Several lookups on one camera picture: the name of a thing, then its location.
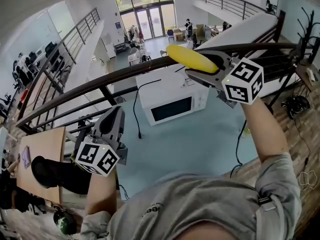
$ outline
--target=red object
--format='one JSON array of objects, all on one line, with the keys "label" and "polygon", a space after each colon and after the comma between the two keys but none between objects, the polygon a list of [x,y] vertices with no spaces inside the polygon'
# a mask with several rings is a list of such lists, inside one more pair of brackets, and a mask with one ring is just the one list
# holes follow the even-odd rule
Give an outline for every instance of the red object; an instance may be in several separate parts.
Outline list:
[{"label": "red object", "polygon": [[21,99],[20,99],[21,102],[24,102],[27,94],[28,94],[28,89],[25,89],[25,91],[23,92],[23,94],[22,94],[22,96],[21,96]]}]

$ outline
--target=microwave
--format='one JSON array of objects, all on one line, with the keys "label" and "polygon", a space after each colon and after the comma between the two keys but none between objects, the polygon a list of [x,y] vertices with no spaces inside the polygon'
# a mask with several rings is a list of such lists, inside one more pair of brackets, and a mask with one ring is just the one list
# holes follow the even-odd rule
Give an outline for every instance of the microwave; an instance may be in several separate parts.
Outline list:
[{"label": "microwave", "polygon": [[176,72],[181,67],[172,65],[136,77],[140,102],[151,126],[206,107],[209,88],[191,80],[184,69]]}]

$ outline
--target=white cable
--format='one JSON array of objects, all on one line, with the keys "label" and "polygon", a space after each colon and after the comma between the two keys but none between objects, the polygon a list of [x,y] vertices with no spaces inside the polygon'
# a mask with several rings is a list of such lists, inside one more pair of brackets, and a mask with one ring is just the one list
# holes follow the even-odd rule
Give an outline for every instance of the white cable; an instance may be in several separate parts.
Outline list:
[{"label": "white cable", "polygon": [[[310,181],[309,181],[309,178],[311,178],[311,175],[312,175],[312,174],[314,174],[314,177],[315,177],[314,184],[311,184]],[[302,183],[302,182],[301,182],[301,175],[306,175],[306,182],[305,182],[305,183]],[[304,172],[304,171],[300,172],[300,175],[299,175],[299,184],[300,184],[301,186],[306,186],[306,185],[307,185],[307,187],[304,188],[304,189],[302,189],[301,191],[305,191],[305,190],[307,190],[308,188],[314,190],[314,189],[316,188],[316,186],[318,185],[318,177],[317,177],[315,171],[314,171],[314,170],[311,170],[311,171],[309,171],[309,172]]]}]

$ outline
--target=double door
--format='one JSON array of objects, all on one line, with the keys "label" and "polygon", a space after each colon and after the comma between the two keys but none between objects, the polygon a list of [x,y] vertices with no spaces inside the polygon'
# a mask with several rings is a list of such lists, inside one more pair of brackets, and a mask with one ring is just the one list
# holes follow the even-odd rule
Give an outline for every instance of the double door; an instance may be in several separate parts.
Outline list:
[{"label": "double door", "polygon": [[136,16],[144,40],[165,36],[164,21],[160,7],[138,10]]}]

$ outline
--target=teal table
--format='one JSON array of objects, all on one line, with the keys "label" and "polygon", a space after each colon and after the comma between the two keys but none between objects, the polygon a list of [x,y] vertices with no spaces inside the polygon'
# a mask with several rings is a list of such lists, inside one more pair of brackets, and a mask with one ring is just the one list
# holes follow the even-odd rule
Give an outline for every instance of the teal table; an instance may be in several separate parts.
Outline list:
[{"label": "teal table", "polygon": [[[128,148],[126,165],[117,165],[119,183],[129,197],[173,172],[220,176],[237,165],[236,145],[245,122],[240,104],[234,109],[216,98],[211,89],[206,108],[150,126],[140,100],[135,112],[143,139],[138,138],[133,113],[134,100],[122,104],[125,111],[121,142]],[[238,148],[239,160],[245,164],[257,157],[251,135],[243,134]]]}]

